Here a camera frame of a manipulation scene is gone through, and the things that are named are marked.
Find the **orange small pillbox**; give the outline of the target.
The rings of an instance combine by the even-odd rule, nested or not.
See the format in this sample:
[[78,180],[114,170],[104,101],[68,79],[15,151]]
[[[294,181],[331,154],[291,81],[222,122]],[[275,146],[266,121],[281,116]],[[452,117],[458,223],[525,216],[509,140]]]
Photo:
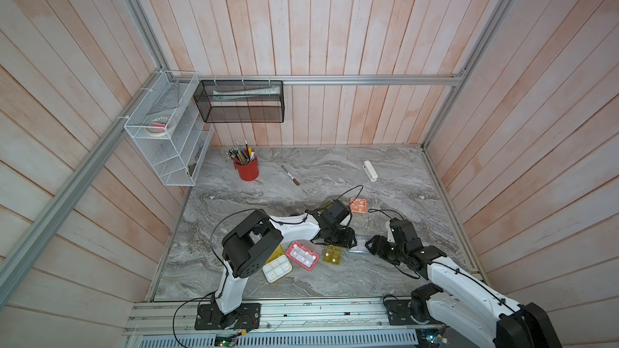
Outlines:
[[368,212],[368,203],[365,199],[351,198],[349,207],[354,214],[366,214]]

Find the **blue pillbox clear lid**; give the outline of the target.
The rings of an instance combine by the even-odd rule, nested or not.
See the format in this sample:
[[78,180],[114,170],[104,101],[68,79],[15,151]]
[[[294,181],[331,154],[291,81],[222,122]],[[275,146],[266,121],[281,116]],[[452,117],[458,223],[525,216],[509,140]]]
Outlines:
[[360,255],[367,255],[370,253],[370,251],[366,248],[366,246],[361,243],[361,244],[357,244],[354,247],[351,247],[350,249],[348,249],[349,253],[352,254],[360,254]]

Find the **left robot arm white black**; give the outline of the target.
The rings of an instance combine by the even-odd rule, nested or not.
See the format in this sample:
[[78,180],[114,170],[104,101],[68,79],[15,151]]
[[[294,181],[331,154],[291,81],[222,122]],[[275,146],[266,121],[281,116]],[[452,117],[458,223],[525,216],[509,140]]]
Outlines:
[[338,199],[288,217],[271,216],[262,209],[245,209],[243,213],[247,217],[223,237],[218,256],[224,273],[214,304],[224,316],[240,307],[248,278],[281,243],[319,240],[338,247],[356,246],[351,209]]

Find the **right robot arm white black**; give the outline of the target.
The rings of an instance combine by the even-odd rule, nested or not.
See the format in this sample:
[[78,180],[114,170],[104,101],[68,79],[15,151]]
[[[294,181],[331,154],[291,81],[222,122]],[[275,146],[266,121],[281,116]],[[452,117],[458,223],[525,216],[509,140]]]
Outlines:
[[393,218],[390,236],[375,235],[365,246],[374,256],[427,280],[408,300],[383,298],[390,325],[440,322],[479,347],[559,347],[547,313],[521,304],[466,272],[435,246],[425,246],[412,222]]

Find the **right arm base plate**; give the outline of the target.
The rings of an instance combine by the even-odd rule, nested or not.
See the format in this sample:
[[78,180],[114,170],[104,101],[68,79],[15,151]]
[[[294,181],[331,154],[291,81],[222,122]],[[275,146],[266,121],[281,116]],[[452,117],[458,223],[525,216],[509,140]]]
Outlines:
[[420,328],[442,328],[446,324],[430,316],[413,316],[409,309],[409,300],[400,300],[388,296],[382,300],[391,326],[414,326]]

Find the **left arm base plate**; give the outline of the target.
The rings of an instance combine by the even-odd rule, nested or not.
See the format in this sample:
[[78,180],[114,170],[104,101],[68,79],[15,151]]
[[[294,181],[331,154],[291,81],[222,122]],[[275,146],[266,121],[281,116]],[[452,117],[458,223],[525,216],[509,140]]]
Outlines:
[[260,303],[242,303],[238,309],[224,314],[216,303],[200,304],[195,330],[254,330],[260,326]]

